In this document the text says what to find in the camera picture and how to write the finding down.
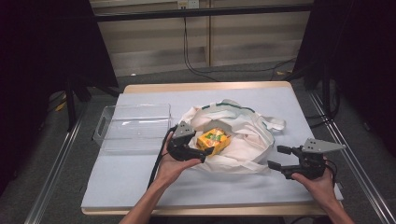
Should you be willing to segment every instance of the forearm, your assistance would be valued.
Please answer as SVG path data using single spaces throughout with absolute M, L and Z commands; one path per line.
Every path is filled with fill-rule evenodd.
M 157 202 L 168 186 L 161 181 L 154 181 L 134 208 L 122 219 L 120 224 L 144 224 L 149 221 Z
M 327 213 L 333 224 L 353 224 L 353 220 L 349 217 L 342 205 L 335 201 L 322 207 Z

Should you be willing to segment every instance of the hand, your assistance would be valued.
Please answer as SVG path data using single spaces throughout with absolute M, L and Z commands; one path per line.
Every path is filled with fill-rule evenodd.
M 181 172 L 185 169 L 190 168 L 194 165 L 201 163 L 199 159 L 191 159 L 188 161 L 176 161 L 168 154 L 168 143 L 172 138 L 173 133 L 168 134 L 166 143 L 163 147 L 163 158 L 160 162 L 160 168 L 158 169 L 157 176 L 154 181 L 161 181 L 166 186 L 171 185 L 177 180 Z
M 303 184 L 322 208 L 338 203 L 332 186 L 332 172 L 328 168 L 324 171 L 323 176 L 313 180 L 297 173 L 292 174 L 291 177 Z

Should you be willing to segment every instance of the white fabric bag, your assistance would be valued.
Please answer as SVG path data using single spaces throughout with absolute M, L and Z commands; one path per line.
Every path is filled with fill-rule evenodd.
M 274 145 L 272 130 L 281 131 L 286 127 L 285 120 L 265 117 L 232 100 L 194 106 L 181 120 L 197 131 L 190 141 L 192 148 L 196 148 L 198 136 L 213 128 L 221 128 L 232 136 L 230 145 L 219 155 L 207 157 L 204 163 L 194 166 L 201 170 L 228 174 L 268 174 L 268 166 L 258 162 L 265 158 L 268 149 Z

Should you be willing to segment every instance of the silver metal bar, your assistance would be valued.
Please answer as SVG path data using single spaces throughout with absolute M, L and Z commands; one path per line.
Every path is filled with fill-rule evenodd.
M 322 109 L 322 102 L 318 96 L 318 94 L 314 91 L 309 92 L 311 100 L 319 112 L 321 116 L 325 115 L 324 110 Z M 346 146 L 345 150 L 341 150 L 346 163 L 349 165 L 352 173 L 356 177 L 358 183 L 361 185 L 361 189 L 366 194 L 367 199 L 373 206 L 374 210 L 378 214 L 382 223 L 396 223 L 396 219 L 393 214 L 390 212 L 387 203 L 385 202 L 384 198 L 382 197 L 381 193 L 375 187 L 369 176 L 364 171 L 363 167 L 359 163 L 358 159 L 356 158 L 355 154 L 353 153 L 350 145 L 347 143 L 347 140 L 341 134 L 340 130 L 338 129 L 335 122 L 332 120 L 325 123 L 332 138 L 338 144 L 342 144 Z
M 64 139 L 64 143 L 59 151 L 59 154 L 53 163 L 52 168 L 49 172 L 46 182 L 43 185 L 40 193 L 35 199 L 35 203 L 32 206 L 29 215 L 25 220 L 25 224 L 38 224 L 41 221 L 41 218 L 44 215 L 44 212 L 47 208 L 47 205 L 50 201 L 50 197 L 55 188 L 55 185 L 58 181 L 59 175 L 64 167 L 64 162 L 67 158 L 67 155 L 70 151 L 70 148 L 73 146 L 74 140 L 76 139 L 78 129 L 81 125 L 81 119 L 83 118 L 85 111 L 87 110 L 87 104 L 82 105 L 81 114 L 78 117 L 78 120 L 73 127 L 73 129 L 66 135 Z

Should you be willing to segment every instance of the person's right hand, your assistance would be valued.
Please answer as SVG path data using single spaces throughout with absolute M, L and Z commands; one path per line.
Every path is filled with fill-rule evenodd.
M 323 176 L 313 180 L 297 173 L 292 174 L 291 177 L 304 185 L 323 209 L 338 203 L 332 186 L 332 172 L 328 168 Z

